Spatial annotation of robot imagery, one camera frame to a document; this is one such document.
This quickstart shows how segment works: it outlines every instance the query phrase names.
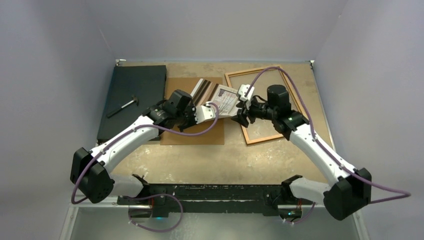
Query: gray wall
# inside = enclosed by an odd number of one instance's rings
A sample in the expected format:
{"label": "gray wall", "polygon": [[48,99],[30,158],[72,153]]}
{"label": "gray wall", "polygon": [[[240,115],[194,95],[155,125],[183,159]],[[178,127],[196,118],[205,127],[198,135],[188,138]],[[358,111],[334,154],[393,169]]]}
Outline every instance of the gray wall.
{"label": "gray wall", "polygon": [[58,239],[114,59],[83,0],[0,3],[0,239]]}
{"label": "gray wall", "polygon": [[87,0],[115,58],[315,59],[347,0]]}
{"label": "gray wall", "polygon": [[373,240],[424,236],[423,16],[422,0],[349,0],[314,63],[337,151],[412,192],[364,208]]}

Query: cardboard sheet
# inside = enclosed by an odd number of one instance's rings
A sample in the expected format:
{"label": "cardboard sheet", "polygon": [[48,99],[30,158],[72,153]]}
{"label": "cardboard sheet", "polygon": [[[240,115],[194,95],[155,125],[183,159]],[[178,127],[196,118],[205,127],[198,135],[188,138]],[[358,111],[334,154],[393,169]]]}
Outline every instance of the cardboard sheet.
{"label": "cardboard sheet", "polygon": [[[223,84],[223,79],[221,77],[170,77],[166,80],[165,98],[168,99],[172,92],[177,89],[191,93],[199,79],[206,79],[213,83]],[[207,129],[212,122],[212,120],[206,121],[199,125],[189,127],[184,130],[184,133],[194,134],[201,132]],[[224,145],[224,120],[219,119],[214,128],[200,136],[181,136],[164,132],[161,135],[160,145]]]}

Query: framed picture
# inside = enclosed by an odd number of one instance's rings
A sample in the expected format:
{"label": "framed picture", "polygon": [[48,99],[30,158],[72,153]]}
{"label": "framed picture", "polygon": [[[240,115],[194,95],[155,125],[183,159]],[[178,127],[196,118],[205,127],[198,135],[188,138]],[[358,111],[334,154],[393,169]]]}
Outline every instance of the framed picture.
{"label": "framed picture", "polygon": [[[251,84],[256,75],[268,67],[270,66],[226,73],[226,83],[231,88],[239,89],[242,84]],[[279,70],[270,69],[264,72],[254,85],[254,95],[259,95],[266,99],[267,88],[274,84],[285,86],[290,95],[291,108],[306,116],[305,110],[301,106],[299,98],[296,95],[292,84],[287,80],[287,77]],[[257,118],[254,124],[250,124],[248,128],[241,126],[241,129],[243,131],[244,139],[247,145],[263,143],[266,141],[271,141],[284,137],[282,134],[276,132],[273,124],[269,120]]]}

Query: wooden frame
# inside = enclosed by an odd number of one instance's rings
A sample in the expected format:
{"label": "wooden frame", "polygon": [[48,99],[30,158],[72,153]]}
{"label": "wooden frame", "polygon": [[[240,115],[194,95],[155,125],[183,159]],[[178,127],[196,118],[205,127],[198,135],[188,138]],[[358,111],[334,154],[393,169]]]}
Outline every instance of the wooden frame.
{"label": "wooden frame", "polygon": [[[262,70],[264,70],[268,67],[280,67],[281,68],[281,65],[265,66],[265,67],[258,67],[258,68],[252,68],[252,69],[247,69],[247,70],[225,73],[225,81],[226,81],[228,87],[232,88],[233,86],[231,85],[231,81],[230,81],[231,77],[238,77],[238,76],[243,76],[243,75],[259,73],[259,72],[261,72]],[[286,76],[281,71],[278,71],[278,72],[280,73],[281,78],[283,79],[285,87],[288,91],[288,94],[290,95],[290,97],[292,97],[294,104],[296,105],[298,111],[300,113],[302,113],[304,116],[306,116],[305,110],[302,107],[302,105],[300,104],[299,97],[297,96],[296,92],[294,91],[292,84],[287,80]],[[246,130],[246,128],[244,126],[241,126],[241,130],[243,131],[244,139],[245,139],[247,145],[258,144],[258,143],[263,143],[263,142],[267,142],[267,141],[270,141],[270,140],[284,138],[284,136],[282,134],[276,134],[276,135],[271,135],[271,136],[266,136],[266,137],[261,137],[261,138],[258,138],[258,139],[251,140],[249,138],[248,131]]]}

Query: purple hose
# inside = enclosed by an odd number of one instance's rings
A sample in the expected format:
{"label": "purple hose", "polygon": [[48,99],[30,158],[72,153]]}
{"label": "purple hose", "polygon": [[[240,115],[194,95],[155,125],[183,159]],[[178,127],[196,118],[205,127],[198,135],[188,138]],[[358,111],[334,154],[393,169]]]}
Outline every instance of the purple hose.
{"label": "purple hose", "polygon": [[[210,104],[215,108],[215,119],[213,120],[213,123],[207,129],[205,129],[205,130],[203,130],[201,132],[197,132],[197,133],[184,133],[184,132],[174,131],[174,130],[171,130],[171,129],[168,129],[168,128],[165,128],[165,127],[162,127],[162,126],[151,125],[151,124],[138,125],[138,126],[135,127],[135,130],[139,130],[139,129],[142,129],[142,128],[156,128],[156,129],[159,129],[159,130],[163,130],[163,131],[166,131],[166,132],[170,132],[170,133],[178,134],[178,135],[182,135],[182,136],[187,136],[187,137],[195,137],[195,136],[199,136],[199,135],[205,134],[205,133],[207,133],[209,130],[211,130],[217,124],[218,118],[220,117],[220,109],[219,109],[218,105],[216,105],[213,102],[210,102]],[[113,145],[115,145],[117,142],[119,142],[122,138],[124,138],[125,136],[127,136],[128,134],[133,133],[133,132],[134,131],[131,129],[131,130],[128,130],[128,131],[122,133],[121,135],[119,135],[118,137],[116,137],[114,140],[112,140],[107,146],[105,146],[103,148],[103,151],[106,152]],[[87,171],[90,169],[90,167],[93,165],[93,163],[101,155],[102,155],[101,152],[99,152],[98,154],[96,154],[91,159],[91,161],[87,164],[87,166],[84,168],[84,170],[82,170],[81,174],[79,175],[78,179],[76,180],[75,186],[73,187],[72,195],[71,195],[71,198],[70,198],[70,202],[72,204],[79,204],[79,203],[85,201],[88,198],[88,197],[83,197],[82,199],[76,201],[75,200],[75,195],[77,194],[78,186],[80,185],[81,180],[83,179],[83,176],[87,173]],[[162,196],[162,195],[173,198],[179,204],[179,206],[181,208],[181,216],[180,216],[178,222],[174,226],[172,226],[172,227],[170,227],[168,229],[163,229],[163,230],[152,229],[152,228],[144,227],[144,226],[141,226],[141,225],[138,225],[138,224],[136,226],[141,227],[141,228],[144,228],[144,229],[149,230],[149,231],[152,231],[152,232],[164,233],[164,232],[171,231],[172,229],[176,228],[178,226],[178,224],[180,224],[181,219],[183,218],[183,206],[181,205],[181,202],[176,197],[174,197],[172,195],[169,195],[169,194],[158,194],[158,195],[153,195],[153,196],[147,197],[145,199],[154,198],[154,197]]]}
{"label": "purple hose", "polygon": [[[310,133],[311,133],[311,135],[312,135],[312,137],[313,138],[315,138],[315,129],[314,129],[314,124],[313,124],[313,122],[312,122],[312,118],[311,118],[311,114],[309,113],[309,111],[308,111],[308,109],[306,108],[306,106],[305,106],[305,103],[304,103],[304,101],[302,100],[302,97],[301,97],[301,95],[300,95],[300,93],[299,93],[299,90],[298,90],[298,88],[296,87],[296,85],[295,85],[295,83],[293,82],[293,80],[292,80],[292,78],[289,76],[289,74],[286,72],[286,71],[284,71],[283,69],[281,69],[281,67],[278,67],[278,66],[270,66],[270,67],[267,67],[267,68],[265,68],[264,70],[262,70],[260,73],[258,73],[258,75],[254,78],[254,80],[252,81],[252,83],[251,83],[251,85],[250,85],[250,87],[248,88],[248,90],[247,90],[247,92],[246,92],[246,94],[245,94],[245,96],[247,96],[248,95],[248,93],[249,93],[249,91],[251,90],[251,88],[253,87],[253,85],[255,84],[255,82],[258,80],[258,78],[259,78],[259,76],[261,76],[264,72],[266,72],[266,71],[268,71],[268,70],[273,70],[273,69],[275,69],[275,70],[279,70],[279,71],[281,71],[283,74],[285,74],[286,76],[287,76],[287,78],[288,78],[288,80],[290,81],[290,83],[291,83],[291,85],[293,86],[293,88],[294,88],[294,91],[296,92],[296,94],[297,94],[297,96],[299,97],[299,100],[300,100],[300,104],[302,105],[302,107],[303,107],[303,109],[305,110],[305,112],[306,112],[306,115],[307,115],[307,118],[309,119],[309,125],[310,125]],[[342,163],[333,155],[333,154],[331,154],[331,152],[330,151],[328,151],[328,149],[327,148],[325,148],[324,147],[324,145],[318,140],[318,139],[316,139],[315,140],[315,142],[318,144],[318,146],[337,164],[337,165],[339,165],[339,166],[342,166]],[[402,195],[398,195],[398,196],[392,196],[392,197],[387,197],[387,198],[382,198],[382,199],[378,199],[378,200],[373,200],[373,201],[371,201],[370,202],[370,204],[376,204],[376,203],[382,203],[382,202],[387,202],[387,201],[391,201],[391,200],[396,200],[396,199],[403,199],[403,198],[407,198],[407,197],[410,197],[411,196],[411,193],[410,192],[408,192],[408,191],[405,191],[405,190],[400,190],[400,189],[394,189],[394,188],[391,188],[391,187],[386,187],[386,186],[383,186],[383,185],[380,185],[380,184],[377,184],[377,183],[374,183],[374,182],[372,182],[372,181],[368,181],[367,179],[365,179],[365,178],[363,178],[363,177],[360,177],[360,176],[358,176],[358,175],[356,175],[355,173],[353,173],[353,172],[351,172],[349,169],[347,169],[346,167],[344,167],[344,166],[342,166],[341,167],[341,169],[343,169],[345,172],[347,172],[348,174],[350,174],[350,175],[352,175],[354,178],[356,178],[356,179],[358,179],[358,180],[360,180],[361,182],[363,182],[363,183],[366,183],[366,184],[368,184],[368,185],[371,185],[371,186],[373,186],[373,187],[376,187],[376,188],[378,188],[378,189],[381,189],[381,190],[385,190],[385,191],[388,191],[388,192],[392,192],[392,193],[397,193],[397,194],[402,194]]]}
{"label": "purple hose", "polygon": [[183,205],[181,204],[181,202],[175,196],[173,196],[171,194],[167,194],[167,193],[161,193],[161,194],[151,195],[151,196],[147,196],[147,197],[138,197],[138,198],[137,197],[128,197],[128,198],[130,198],[132,200],[136,200],[136,201],[142,201],[142,200],[152,199],[152,198],[156,198],[156,197],[160,197],[160,196],[170,197],[170,198],[174,199],[179,205],[179,209],[180,209],[179,219],[173,226],[166,228],[166,229],[154,229],[154,228],[150,228],[150,227],[147,227],[147,226],[140,225],[131,218],[130,210],[128,210],[129,222],[134,224],[135,226],[137,226],[139,228],[142,228],[142,229],[145,229],[145,230],[148,230],[148,231],[151,231],[151,232],[155,232],[155,233],[166,233],[166,232],[169,232],[169,231],[175,229],[181,223],[181,220],[183,219]]}

